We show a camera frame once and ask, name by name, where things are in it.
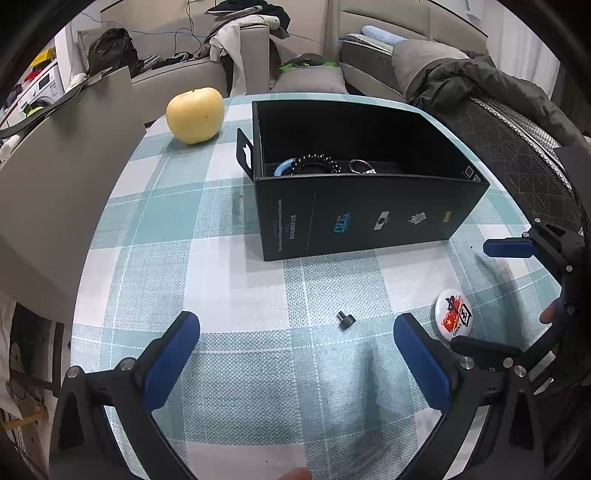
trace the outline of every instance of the gray pillow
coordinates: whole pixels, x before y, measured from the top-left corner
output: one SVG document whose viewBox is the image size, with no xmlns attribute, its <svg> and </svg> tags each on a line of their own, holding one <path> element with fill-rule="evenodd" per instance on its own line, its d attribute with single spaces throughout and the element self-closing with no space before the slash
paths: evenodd
<svg viewBox="0 0 591 480">
<path fill-rule="evenodd" d="M 90 50 L 90 45 L 108 29 L 109 27 L 98 27 L 91 28 L 90 30 L 80 30 L 78 32 L 78 50 L 80 50 L 82 65 L 84 65 L 87 72 L 89 68 L 88 51 Z"/>
<path fill-rule="evenodd" d="M 272 93 L 320 92 L 347 93 L 343 70 L 340 67 L 318 65 L 316 67 L 293 68 L 279 75 Z"/>
<path fill-rule="evenodd" d="M 408 86 L 426 65 L 439 59 L 466 59 L 456 47 L 428 40 L 402 40 L 392 47 L 392 65 L 396 79 L 406 97 Z"/>
</svg>

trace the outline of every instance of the gray blanket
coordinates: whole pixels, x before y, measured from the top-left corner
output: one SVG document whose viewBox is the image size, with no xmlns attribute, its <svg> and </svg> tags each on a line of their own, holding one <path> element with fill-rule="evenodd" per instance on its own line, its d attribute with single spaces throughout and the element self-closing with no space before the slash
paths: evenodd
<svg viewBox="0 0 591 480">
<path fill-rule="evenodd" d="M 535 122 L 561 145 L 581 145 L 591 153 L 577 127 L 540 87 L 498 70 L 488 56 L 432 61 L 405 92 L 410 105 L 434 114 L 472 96 L 492 97 Z"/>
</svg>

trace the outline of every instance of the finger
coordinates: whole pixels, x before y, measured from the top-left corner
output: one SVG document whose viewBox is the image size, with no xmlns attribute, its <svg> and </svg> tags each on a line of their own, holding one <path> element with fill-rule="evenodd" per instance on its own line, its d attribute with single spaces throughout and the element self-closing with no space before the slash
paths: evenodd
<svg viewBox="0 0 591 480">
<path fill-rule="evenodd" d="M 312 480 L 312 472 L 307 468 L 298 467 L 290 470 L 278 480 Z"/>
<path fill-rule="evenodd" d="M 541 323 L 552 323 L 552 321 L 556 318 L 556 314 L 558 312 L 558 305 L 560 299 L 554 300 L 550 305 L 546 307 L 546 309 L 540 315 L 540 322 Z"/>
</svg>

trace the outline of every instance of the round pin badge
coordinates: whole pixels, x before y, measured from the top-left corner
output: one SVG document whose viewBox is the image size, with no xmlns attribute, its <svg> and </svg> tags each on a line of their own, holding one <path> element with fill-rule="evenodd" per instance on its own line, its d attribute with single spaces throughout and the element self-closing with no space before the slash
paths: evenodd
<svg viewBox="0 0 591 480">
<path fill-rule="evenodd" d="M 435 304 L 435 324 L 448 342 L 458 335 L 469 335 L 472 330 L 472 307 L 459 290 L 445 290 Z"/>
</svg>

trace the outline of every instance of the beige wall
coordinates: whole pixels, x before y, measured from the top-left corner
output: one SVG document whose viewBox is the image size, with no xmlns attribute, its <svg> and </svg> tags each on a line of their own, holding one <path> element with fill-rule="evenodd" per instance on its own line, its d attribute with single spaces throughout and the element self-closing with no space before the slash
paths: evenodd
<svg viewBox="0 0 591 480">
<path fill-rule="evenodd" d="M 327 2 L 328 0 L 271 1 L 275 5 L 281 5 L 290 16 L 291 23 L 288 29 L 290 33 L 311 38 L 316 42 L 324 40 Z M 213 6 L 214 0 L 191 3 L 191 17 L 195 24 L 194 33 L 196 35 L 209 33 L 213 17 L 204 15 L 203 12 Z M 103 12 L 101 19 L 116 21 L 128 30 L 163 31 L 168 30 L 168 25 L 177 25 L 179 21 L 186 21 L 186 27 L 189 26 L 185 7 L 186 0 L 125 0 Z M 173 44 L 173 35 L 162 35 L 161 41 Z M 195 42 L 187 35 L 177 35 L 177 44 L 182 47 L 180 50 L 191 51 Z M 291 37 L 283 41 L 288 49 L 297 54 L 322 53 L 323 45 L 316 42 L 298 37 Z"/>
</svg>

